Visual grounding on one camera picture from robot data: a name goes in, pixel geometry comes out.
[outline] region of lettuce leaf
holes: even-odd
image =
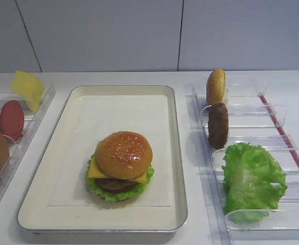
[[[226,150],[223,187],[225,214],[239,209],[277,209],[284,196],[286,174],[279,163],[261,146],[236,143]],[[235,223],[259,222],[268,212],[242,211],[230,215]]]
[[[88,167],[87,167],[87,171],[85,174],[86,184],[91,192],[99,195],[100,197],[104,198],[106,201],[109,201],[109,202],[118,202],[118,201],[123,201],[123,200],[129,199],[129,198],[139,197],[146,189],[147,185],[149,184],[149,182],[154,174],[154,169],[152,168],[152,166],[150,166],[147,170],[145,183],[137,183],[134,185],[133,188],[131,188],[130,190],[128,190],[126,192],[111,193],[111,192],[105,191],[102,188],[100,188],[94,181],[94,178],[88,177],[90,163],[91,163],[91,160],[88,161]]]

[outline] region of top bun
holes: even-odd
[[[226,73],[222,69],[216,69],[210,74],[206,84],[207,104],[214,105],[223,100],[226,89]]]
[[[108,176],[131,180],[147,172],[153,158],[152,148],[144,136],[119,131],[97,146],[97,165]]]

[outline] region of brown patty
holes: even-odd
[[[217,103],[209,111],[209,143],[215,149],[222,149],[227,143],[229,131],[228,110],[224,103]]]
[[[95,179],[97,185],[111,193],[120,193],[130,190],[137,182],[120,179]]]

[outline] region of yellow cheese slice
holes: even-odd
[[[139,183],[145,183],[146,182],[146,176],[147,176],[147,173],[144,173],[141,176],[139,176],[136,179],[133,179],[131,181],[135,181],[135,182],[139,182]],[[94,179],[111,179],[112,178],[112,177],[107,176],[106,174],[104,174],[100,170],[100,168],[98,167],[98,165],[96,163],[95,154],[93,155],[90,166],[89,166],[88,177],[89,178],[94,178]]]
[[[10,89],[23,97],[32,111],[38,110],[45,90],[37,76],[20,70],[16,71]]]

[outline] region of clear plastic holder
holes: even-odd
[[[264,96],[265,89],[259,91],[257,89],[259,86],[253,84],[254,80],[251,77],[244,76],[239,82],[239,86],[240,84],[243,86],[241,91],[244,94],[233,93],[232,87],[236,88],[236,86],[230,86],[230,80],[230,77],[227,76],[229,136],[225,147],[221,150],[214,149],[208,142],[206,81],[202,84],[197,82],[192,88],[192,101],[196,117],[194,130],[199,132],[204,154],[200,173],[202,179],[208,179],[212,193],[213,204],[207,206],[210,214],[210,226],[212,232],[218,230],[220,235],[220,239],[214,241],[214,244],[231,244],[234,238],[295,238],[295,234],[299,234],[299,149],[296,148],[290,135],[287,135],[282,129],[287,108],[282,105],[269,104]],[[223,213],[226,195],[223,189],[224,176],[221,166],[225,165],[223,157],[226,148],[238,142],[264,147],[280,163],[283,171],[287,174],[288,189],[279,202],[278,210],[237,210],[227,215]],[[237,213],[247,215],[246,212],[256,211],[267,212],[266,217],[258,223],[236,224],[232,221],[232,216]]]
[[[203,125],[207,128],[208,109],[201,110]],[[282,127],[287,116],[287,108],[283,105],[227,105],[229,128],[275,128]],[[275,124],[271,117],[277,117]]]
[[[4,135],[7,138],[10,157],[0,172],[0,201],[55,95],[53,85],[51,83],[45,84],[45,92],[42,96],[40,107],[37,112],[33,112],[28,108],[25,99],[16,93],[7,92],[6,89],[4,89],[4,91],[5,92],[2,93],[0,90],[0,112],[6,102],[11,100],[18,101],[24,112],[24,126],[22,137],[20,137],[17,141],[14,141],[9,136]]]

